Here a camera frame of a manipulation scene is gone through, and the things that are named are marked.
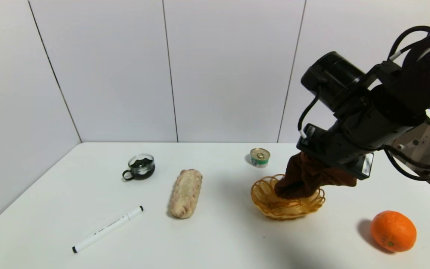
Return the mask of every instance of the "bread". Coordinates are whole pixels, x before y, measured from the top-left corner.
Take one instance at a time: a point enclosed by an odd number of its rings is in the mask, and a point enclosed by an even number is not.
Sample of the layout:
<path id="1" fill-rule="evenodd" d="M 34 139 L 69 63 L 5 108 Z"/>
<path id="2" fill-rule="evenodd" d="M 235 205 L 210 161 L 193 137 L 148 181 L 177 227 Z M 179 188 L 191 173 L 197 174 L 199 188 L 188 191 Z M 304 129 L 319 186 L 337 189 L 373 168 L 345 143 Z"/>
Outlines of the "bread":
<path id="1" fill-rule="evenodd" d="M 175 218 L 190 218 L 195 211 L 202 186 L 202 174 L 195 169 L 182 170 L 170 199 L 170 214 Z"/>

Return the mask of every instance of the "woven basket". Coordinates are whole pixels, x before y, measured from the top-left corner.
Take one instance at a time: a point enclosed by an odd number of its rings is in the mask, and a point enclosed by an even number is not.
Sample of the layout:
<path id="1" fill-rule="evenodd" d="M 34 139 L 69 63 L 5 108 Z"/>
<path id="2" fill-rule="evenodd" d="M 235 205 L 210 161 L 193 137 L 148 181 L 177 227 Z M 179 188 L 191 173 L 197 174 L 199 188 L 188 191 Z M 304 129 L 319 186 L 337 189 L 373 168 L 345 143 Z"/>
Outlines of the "woven basket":
<path id="1" fill-rule="evenodd" d="M 292 220 L 314 213 L 323 205 L 324 191 L 318 189 L 312 196 L 300 199 L 282 199 L 276 196 L 275 184 L 277 177 L 285 175 L 278 174 L 273 177 L 264 177 L 251 187 L 251 199 L 256 207 L 268 218 L 274 220 Z"/>

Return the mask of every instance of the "can lid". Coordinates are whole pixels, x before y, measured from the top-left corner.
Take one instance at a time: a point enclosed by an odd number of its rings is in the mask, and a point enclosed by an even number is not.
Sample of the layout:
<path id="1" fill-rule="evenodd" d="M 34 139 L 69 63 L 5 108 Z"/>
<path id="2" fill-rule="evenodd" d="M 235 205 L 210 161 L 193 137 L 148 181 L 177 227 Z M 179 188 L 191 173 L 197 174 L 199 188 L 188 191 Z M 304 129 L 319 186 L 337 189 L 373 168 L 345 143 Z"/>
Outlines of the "can lid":
<path id="1" fill-rule="evenodd" d="M 268 160 L 270 158 L 270 152 L 264 148 L 254 148 L 250 155 L 256 160 Z"/>

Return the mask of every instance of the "dark liquid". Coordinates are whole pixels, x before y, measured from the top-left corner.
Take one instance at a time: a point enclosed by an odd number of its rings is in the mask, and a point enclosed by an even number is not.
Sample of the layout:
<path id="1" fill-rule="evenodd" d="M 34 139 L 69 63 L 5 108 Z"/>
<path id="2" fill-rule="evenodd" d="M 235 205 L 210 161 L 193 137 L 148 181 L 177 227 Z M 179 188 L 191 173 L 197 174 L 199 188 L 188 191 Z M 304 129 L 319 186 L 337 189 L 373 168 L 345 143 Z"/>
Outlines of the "dark liquid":
<path id="1" fill-rule="evenodd" d="M 135 174 L 133 175 L 135 180 L 142 180 L 142 179 L 148 179 L 155 171 L 155 165 L 153 165 L 152 169 L 150 169 L 145 174 Z"/>
<path id="2" fill-rule="evenodd" d="M 133 174 L 134 179 L 136 180 L 142 180 L 149 178 L 155 171 L 155 164 L 153 164 L 153 160 L 149 160 L 148 158 L 143 158 L 142 160 L 135 160 L 135 162 L 130 166 L 132 168 L 146 168 L 150 167 L 150 170 L 147 171 L 145 174 Z"/>
<path id="3" fill-rule="evenodd" d="M 144 168 L 152 163 L 152 160 L 148 158 L 143 158 L 142 160 L 135 160 L 135 162 L 130 166 L 133 168 Z"/>

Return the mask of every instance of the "white marker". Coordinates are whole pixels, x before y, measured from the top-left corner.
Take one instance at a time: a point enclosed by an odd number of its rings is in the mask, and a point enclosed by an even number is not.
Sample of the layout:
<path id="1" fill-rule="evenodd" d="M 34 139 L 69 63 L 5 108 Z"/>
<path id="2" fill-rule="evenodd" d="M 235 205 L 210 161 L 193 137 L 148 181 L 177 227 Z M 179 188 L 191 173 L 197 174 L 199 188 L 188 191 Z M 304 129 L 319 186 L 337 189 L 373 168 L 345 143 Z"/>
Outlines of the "white marker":
<path id="1" fill-rule="evenodd" d="M 135 218 L 135 216 L 142 213 L 142 211 L 144 211 L 144 208 L 142 206 L 139 206 L 136 210 L 133 210 L 129 213 L 126 213 L 124 216 L 120 217 L 118 220 L 116 220 L 113 223 L 107 225 L 106 227 L 100 229 L 98 232 L 96 232 L 93 235 L 84 239 L 81 243 L 72 247 L 72 251 L 74 253 L 77 253 L 77 252 L 83 250 L 84 248 L 92 245 L 92 243 L 96 242 L 97 240 L 106 236 L 108 233 L 114 231 L 115 229 L 121 227 L 122 225 L 124 225 L 125 223 L 130 221 L 131 219 Z"/>

